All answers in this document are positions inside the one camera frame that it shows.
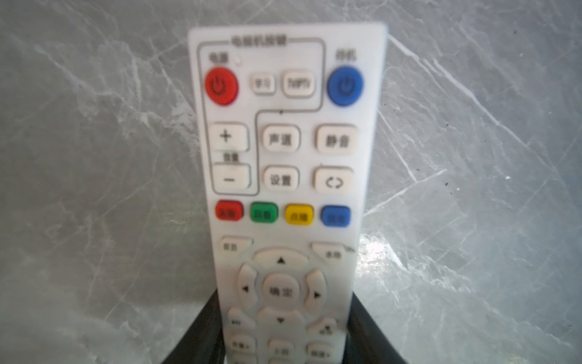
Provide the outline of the white remote control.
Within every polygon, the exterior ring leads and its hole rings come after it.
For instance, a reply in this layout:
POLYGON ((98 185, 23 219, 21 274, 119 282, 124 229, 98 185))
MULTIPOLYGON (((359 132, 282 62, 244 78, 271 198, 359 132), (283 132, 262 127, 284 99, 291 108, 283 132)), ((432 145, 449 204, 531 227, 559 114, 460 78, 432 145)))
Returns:
POLYGON ((379 22, 188 33, 228 363, 343 360, 387 36, 379 22))

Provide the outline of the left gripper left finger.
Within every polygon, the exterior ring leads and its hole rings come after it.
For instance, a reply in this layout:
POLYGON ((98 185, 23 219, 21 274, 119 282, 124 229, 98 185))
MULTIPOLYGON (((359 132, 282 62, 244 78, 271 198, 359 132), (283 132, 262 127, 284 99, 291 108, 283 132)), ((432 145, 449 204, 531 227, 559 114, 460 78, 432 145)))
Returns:
POLYGON ((215 291, 162 364, 223 364, 225 343, 218 291, 215 291))

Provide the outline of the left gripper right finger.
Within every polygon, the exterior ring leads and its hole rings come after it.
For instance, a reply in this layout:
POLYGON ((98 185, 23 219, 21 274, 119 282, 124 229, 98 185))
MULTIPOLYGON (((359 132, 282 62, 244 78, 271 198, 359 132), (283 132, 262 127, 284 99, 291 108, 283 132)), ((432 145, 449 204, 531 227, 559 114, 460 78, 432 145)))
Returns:
POLYGON ((347 322, 344 364, 407 364, 353 294, 347 322))

